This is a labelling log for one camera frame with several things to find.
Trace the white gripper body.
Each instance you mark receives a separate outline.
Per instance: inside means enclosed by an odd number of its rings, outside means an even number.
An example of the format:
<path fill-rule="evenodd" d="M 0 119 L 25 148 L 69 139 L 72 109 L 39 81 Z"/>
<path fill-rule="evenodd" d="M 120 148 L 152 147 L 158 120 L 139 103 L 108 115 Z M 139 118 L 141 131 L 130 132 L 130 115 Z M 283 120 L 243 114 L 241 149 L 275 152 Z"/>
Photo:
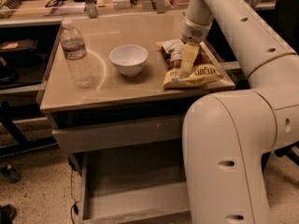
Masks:
<path fill-rule="evenodd" d="M 206 39 L 210 28 L 211 23 L 207 25 L 196 24 L 185 16 L 182 22 L 181 36 L 184 42 L 201 43 Z"/>

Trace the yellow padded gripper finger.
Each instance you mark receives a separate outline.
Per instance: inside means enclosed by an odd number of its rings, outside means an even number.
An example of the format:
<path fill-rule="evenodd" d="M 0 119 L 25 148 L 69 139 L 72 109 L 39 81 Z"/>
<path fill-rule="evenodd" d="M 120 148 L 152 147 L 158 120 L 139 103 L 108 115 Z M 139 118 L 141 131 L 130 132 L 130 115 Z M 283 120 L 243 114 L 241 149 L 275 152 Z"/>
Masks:
<path fill-rule="evenodd" d="M 192 72 L 193 63 L 199 52 L 199 44 L 196 42 L 187 42 L 182 51 L 180 74 L 188 77 Z"/>

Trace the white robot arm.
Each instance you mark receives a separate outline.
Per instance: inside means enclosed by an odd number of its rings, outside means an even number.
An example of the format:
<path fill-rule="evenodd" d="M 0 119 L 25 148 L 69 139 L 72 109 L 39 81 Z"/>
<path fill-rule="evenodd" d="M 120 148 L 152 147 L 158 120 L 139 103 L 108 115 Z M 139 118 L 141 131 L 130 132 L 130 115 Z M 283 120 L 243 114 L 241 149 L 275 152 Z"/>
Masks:
<path fill-rule="evenodd" d="M 249 82 L 206 95 L 182 128 L 192 224 L 271 224 L 263 154 L 299 141 L 299 57 L 244 0 L 191 0 L 182 34 L 216 21 Z"/>

